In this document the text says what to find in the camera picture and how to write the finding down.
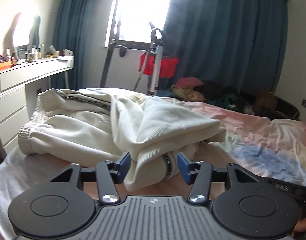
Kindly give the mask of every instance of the window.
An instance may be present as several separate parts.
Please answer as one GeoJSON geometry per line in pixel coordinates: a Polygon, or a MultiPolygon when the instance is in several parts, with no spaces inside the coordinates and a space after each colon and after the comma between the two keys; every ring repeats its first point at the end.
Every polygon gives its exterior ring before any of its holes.
{"type": "Polygon", "coordinates": [[[146,49],[151,41],[152,22],[163,29],[170,0],[114,0],[105,46],[119,31],[118,44],[131,49],[146,49]]]}

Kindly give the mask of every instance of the pastel tie-dye bedding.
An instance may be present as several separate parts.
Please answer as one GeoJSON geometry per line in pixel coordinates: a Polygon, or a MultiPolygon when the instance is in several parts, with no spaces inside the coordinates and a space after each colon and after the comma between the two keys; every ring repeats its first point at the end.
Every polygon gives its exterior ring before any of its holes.
{"type": "Polygon", "coordinates": [[[226,128],[224,143],[211,143],[254,174],[306,186],[306,126],[299,121],[241,114],[205,103],[180,102],[194,112],[212,115],[226,128]]]}

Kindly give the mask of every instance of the red bag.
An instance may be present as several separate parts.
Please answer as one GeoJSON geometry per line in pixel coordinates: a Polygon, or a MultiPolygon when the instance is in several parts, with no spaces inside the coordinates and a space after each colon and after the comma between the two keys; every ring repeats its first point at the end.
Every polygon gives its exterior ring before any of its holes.
{"type": "MultiPolygon", "coordinates": [[[[141,55],[139,71],[141,71],[141,67],[143,65],[145,55],[146,55],[146,52],[141,55]]],[[[145,74],[145,75],[152,75],[153,74],[154,60],[155,60],[155,56],[150,55],[148,63],[145,67],[145,70],[144,70],[143,74],[145,74]]],[[[177,59],[174,56],[162,57],[161,69],[160,69],[160,78],[165,78],[165,77],[170,78],[170,77],[174,76],[175,68],[176,68],[179,61],[180,60],[177,59]]]]}

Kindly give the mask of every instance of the desk leg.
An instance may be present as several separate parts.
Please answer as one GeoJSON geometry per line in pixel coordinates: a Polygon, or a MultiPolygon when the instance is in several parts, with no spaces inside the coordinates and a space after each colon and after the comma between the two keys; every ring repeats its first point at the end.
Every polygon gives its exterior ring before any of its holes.
{"type": "Polygon", "coordinates": [[[65,77],[65,88],[66,88],[66,89],[69,89],[67,71],[64,71],[64,77],[65,77]]]}

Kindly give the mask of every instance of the gray ribbed plate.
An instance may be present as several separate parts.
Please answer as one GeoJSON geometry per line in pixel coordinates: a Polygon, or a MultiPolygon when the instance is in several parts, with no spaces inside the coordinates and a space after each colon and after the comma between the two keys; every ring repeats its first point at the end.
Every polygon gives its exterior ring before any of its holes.
{"type": "MultiPolygon", "coordinates": [[[[17,240],[24,239],[27,238],[20,236],[17,240]]],[[[233,235],[220,226],[207,208],[192,206],[181,196],[128,196],[120,205],[103,207],[88,228],[66,239],[236,240],[243,238],[233,235]]]]}

